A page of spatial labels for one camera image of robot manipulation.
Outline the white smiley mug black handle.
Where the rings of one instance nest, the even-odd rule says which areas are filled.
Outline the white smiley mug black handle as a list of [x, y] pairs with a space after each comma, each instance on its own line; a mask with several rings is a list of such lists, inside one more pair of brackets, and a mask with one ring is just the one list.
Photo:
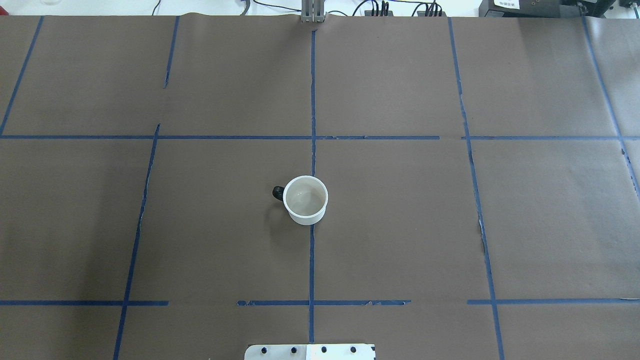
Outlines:
[[275, 186], [272, 196], [284, 204], [290, 218], [302, 226], [317, 224], [325, 215], [329, 192], [317, 177], [300, 175], [286, 186]]

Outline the aluminium frame post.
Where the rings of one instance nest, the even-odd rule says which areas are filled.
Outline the aluminium frame post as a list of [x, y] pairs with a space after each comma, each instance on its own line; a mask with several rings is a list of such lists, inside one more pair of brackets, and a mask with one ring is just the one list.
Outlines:
[[324, 23], [326, 20], [325, 0], [302, 0], [301, 22]]

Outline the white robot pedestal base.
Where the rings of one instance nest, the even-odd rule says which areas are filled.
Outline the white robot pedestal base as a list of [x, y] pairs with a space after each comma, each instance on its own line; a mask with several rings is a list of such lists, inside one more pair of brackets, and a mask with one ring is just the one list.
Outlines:
[[245, 360], [375, 360], [374, 344], [254, 344], [247, 347]]

